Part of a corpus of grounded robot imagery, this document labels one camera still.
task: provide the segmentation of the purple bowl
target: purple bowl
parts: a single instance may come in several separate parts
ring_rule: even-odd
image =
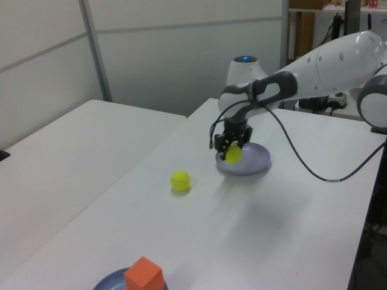
[[[270,168],[270,152],[262,145],[247,143],[242,148],[242,158],[238,163],[230,164],[220,158],[219,152],[215,156],[216,165],[226,173],[233,175],[255,175]]]

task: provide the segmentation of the floor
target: floor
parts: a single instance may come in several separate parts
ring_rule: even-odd
[[[387,289],[387,156],[380,169],[348,290]]]

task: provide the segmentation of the blue bowl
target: blue bowl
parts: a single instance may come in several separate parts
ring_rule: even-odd
[[[125,273],[127,269],[129,268],[123,268],[107,275],[97,284],[96,287],[94,287],[94,290],[125,290],[126,282],[123,277],[123,273]],[[167,283],[165,283],[163,290],[168,290]]]

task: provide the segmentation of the white table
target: white table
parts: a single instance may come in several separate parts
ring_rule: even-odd
[[[344,109],[334,110],[332,113],[332,117],[363,121],[363,119],[361,118],[361,116],[357,111],[357,103],[355,99],[353,99],[352,96],[348,94],[346,101],[347,103]],[[300,108],[299,102],[297,102],[296,105],[294,106],[294,110],[298,112],[312,113],[312,110]],[[331,110],[332,108],[327,108],[324,111],[317,111],[316,113],[319,115],[329,116]]]
[[[92,100],[0,162],[0,282],[185,117]]]
[[[275,112],[326,178],[343,177],[385,140],[364,122]],[[217,100],[203,104],[0,289],[92,289],[142,255],[163,268],[171,290],[346,289],[382,153],[353,178],[326,183],[262,114],[249,123],[252,141],[271,152],[271,170],[226,177],[208,149],[218,114]],[[175,170],[191,175],[187,195],[171,192]]]

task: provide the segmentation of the white wall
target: white wall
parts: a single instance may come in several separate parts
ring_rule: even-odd
[[[190,115],[243,54],[280,67],[282,0],[89,0],[114,102]]]
[[[1,149],[102,99],[78,0],[0,0],[0,27]]]

